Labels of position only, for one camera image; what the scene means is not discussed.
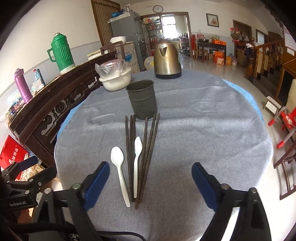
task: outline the purple water bottle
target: purple water bottle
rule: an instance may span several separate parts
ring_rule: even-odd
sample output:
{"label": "purple water bottle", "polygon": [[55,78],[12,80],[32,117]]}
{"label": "purple water bottle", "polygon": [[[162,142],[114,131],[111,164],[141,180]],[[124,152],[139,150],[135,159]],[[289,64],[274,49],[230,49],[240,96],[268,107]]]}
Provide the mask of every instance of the purple water bottle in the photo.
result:
{"label": "purple water bottle", "polygon": [[25,77],[24,77],[24,69],[16,69],[15,74],[15,83],[17,84],[17,88],[20,92],[20,95],[22,96],[22,99],[27,104],[30,99],[33,98],[31,91],[26,83]]}

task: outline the metal cup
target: metal cup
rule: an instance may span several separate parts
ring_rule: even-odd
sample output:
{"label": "metal cup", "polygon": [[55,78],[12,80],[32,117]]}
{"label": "metal cup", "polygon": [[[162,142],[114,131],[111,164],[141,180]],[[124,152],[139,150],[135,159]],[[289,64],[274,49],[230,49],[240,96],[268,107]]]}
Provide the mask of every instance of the metal cup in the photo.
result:
{"label": "metal cup", "polygon": [[133,111],[140,120],[150,119],[157,113],[153,84],[152,80],[140,80],[126,87]]}

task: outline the carved wooden panel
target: carved wooden panel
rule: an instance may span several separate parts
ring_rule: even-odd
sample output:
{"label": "carved wooden panel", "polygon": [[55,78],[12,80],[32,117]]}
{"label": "carved wooden panel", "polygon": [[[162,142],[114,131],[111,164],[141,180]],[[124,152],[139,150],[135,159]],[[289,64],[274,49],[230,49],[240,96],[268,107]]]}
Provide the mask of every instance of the carved wooden panel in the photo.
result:
{"label": "carved wooden panel", "polygon": [[115,54],[102,55],[59,76],[11,119],[11,131],[46,165],[55,166],[56,135],[70,110],[102,86],[95,63],[116,59]]}

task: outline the kettle base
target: kettle base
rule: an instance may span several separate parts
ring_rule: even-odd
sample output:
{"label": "kettle base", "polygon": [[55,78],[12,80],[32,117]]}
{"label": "kettle base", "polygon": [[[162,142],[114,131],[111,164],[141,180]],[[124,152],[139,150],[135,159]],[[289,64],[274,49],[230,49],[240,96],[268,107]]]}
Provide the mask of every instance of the kettle base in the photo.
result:
{"label": "kettle base", "polygon": [[155,73],[155,77],[159,78],[159,79],[175,79],[175,78],[179,78],[182,75],[182,71],[176,74],[156,74]]}

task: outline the fan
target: fan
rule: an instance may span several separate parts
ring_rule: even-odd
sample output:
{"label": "fan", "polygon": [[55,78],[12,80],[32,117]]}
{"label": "fan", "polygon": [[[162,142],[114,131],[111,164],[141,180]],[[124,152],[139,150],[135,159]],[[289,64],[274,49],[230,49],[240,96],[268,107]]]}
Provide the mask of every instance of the fan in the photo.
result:
{"label": "fan", "polygon": [[144,61],[144,66],[147,70],[154,70],[154,57],[149,56]]}

